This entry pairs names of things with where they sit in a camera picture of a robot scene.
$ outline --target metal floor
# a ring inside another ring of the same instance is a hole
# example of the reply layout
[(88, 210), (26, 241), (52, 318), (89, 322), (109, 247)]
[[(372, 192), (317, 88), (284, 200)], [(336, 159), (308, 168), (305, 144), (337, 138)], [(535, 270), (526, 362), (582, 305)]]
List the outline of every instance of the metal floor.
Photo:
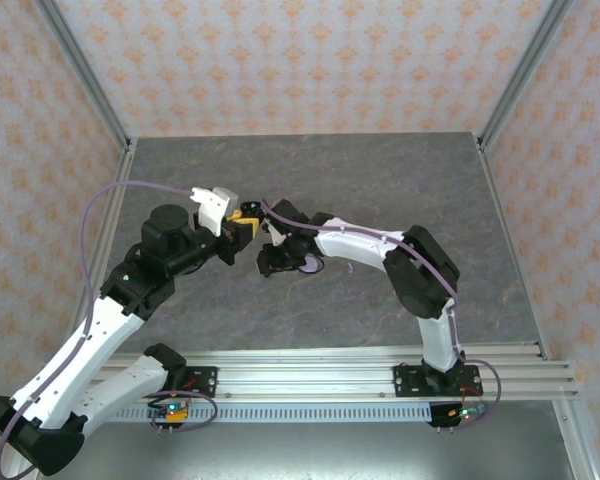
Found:
[(107, 424), (53, 480), (570, 480), (550, 402), (505, 403), (477, 428), (424, 423), (212, 424), (158, 436)]
[[(224, 186), (241, 200), (287, 198), (309, 216), (360, 225), (428, 228), (460, 269), (458, 326), (465, 343), (533, 341), (535, 323), (469, 133), (140, 139), (130, 178), (183, 188)], [(151, 210), (193, 203), (127, 188), (109, 268), (140, 238)], [(318, 275), (265, 279), (260, 235), (233, 267), (209, 261), (123, 347), (176, 350), (420, 344), (415, 320), (386, 275), (327, 259)]]

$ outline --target floral wallpaper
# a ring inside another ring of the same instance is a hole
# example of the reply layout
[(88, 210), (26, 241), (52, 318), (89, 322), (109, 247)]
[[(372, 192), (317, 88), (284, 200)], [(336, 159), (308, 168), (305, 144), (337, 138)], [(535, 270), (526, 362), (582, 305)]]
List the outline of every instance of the floral wallpaper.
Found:
[(577, 1), (489, 151), (536, 312), (600, 449), (600, 0)]
[[(83, 206), (119, 152), (33, 1), (0, 1), (0, 394), (61, 345)], [(93, 244), (104, 205), (87, 228)]]
[(480, 133), (550, 0), (60, 0), (132, 136)]

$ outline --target gray marble surface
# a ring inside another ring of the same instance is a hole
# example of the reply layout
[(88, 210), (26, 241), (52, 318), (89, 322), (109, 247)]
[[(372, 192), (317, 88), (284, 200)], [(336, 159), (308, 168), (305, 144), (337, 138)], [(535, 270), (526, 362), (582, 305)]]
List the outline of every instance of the gray marble surface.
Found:
[[(130, 178), (224, 186), (242, 201), (287, 198), (309, 216), (333, 213), (386, 230), (425, 226), (460, 269), (461, 342), (529, 341), (535, 324), (469, 133), (141, 139)], [(151, 210), (184, 197), (127, 188), (111, 268)], [(217, 259), (178, 279), (177, 292), (122, 347), (177, 350), (419, 344), (415, 319), (384, 273), (327, 259), (318, 275), (258, 274), (260, 235), (229, 267)]]

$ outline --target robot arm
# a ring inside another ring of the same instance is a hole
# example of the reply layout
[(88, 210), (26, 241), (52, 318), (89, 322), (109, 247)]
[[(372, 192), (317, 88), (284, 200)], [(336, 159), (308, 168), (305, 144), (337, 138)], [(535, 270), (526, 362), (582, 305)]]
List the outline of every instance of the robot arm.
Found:
[(258, 255), (258, 268), (265, 276), (300, 269), (309, 255), (342, 257), (386, 272), (400, 303), (417, 317), (427, 382), (441, 393), (454, 383), (453, 370), (458, 366), (460, 350), (452, 336), (454, 300), (439, 279), (396, 244), (410, 246), (455, 290), (458, 269), (426, 229), (416, 225), (407, 232), (385, 232), (362, 228), (325, 213), (309, 219), (288, 200), (267, 211), (263, 229), (272, 237), (272, 243), (264, 245)]
[[(29, 383), (11, 398), (0, 396), (1, 434), (16, 412), (33, 401), (8, 441), (43, 474), (53, 475), (64, 468), (85, 438), (120, 408), (159, 390), (181, 389), (184, 358), (158, 344), (122, 373), (85, 390), (122, 342), (175, 292), (177, 277), (193, 273), (213, 256), (233, 265), (235, 255), (253, 240), (260, 218), (248, 208), (236, 210), (235, 194), (224, 189), (192, 192), (192, 200), (201, 203), (194, 228), (180, 206), (154, 209), (142, 225), (141, 241), (103, 284), (88, 336), (83, 333), (83, 322)], [(69, 365), (37, 398), (31, 398), (83, 337)]]

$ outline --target wall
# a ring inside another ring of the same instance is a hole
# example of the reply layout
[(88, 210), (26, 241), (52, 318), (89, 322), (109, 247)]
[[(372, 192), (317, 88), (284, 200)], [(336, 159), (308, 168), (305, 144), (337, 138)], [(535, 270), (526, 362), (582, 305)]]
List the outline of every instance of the wall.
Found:
[(60, 0), (133, 136), (481, 132), (550, 0)]
[(62, 343), (81, 291), (82, 208), (113, 179), (118, 158), (33, 1), (1, 1), (0, 394), (13, 393)]
[(575, 358), (600, 448), (600, 0), (577, 1), (489, 152), (552, 353)]

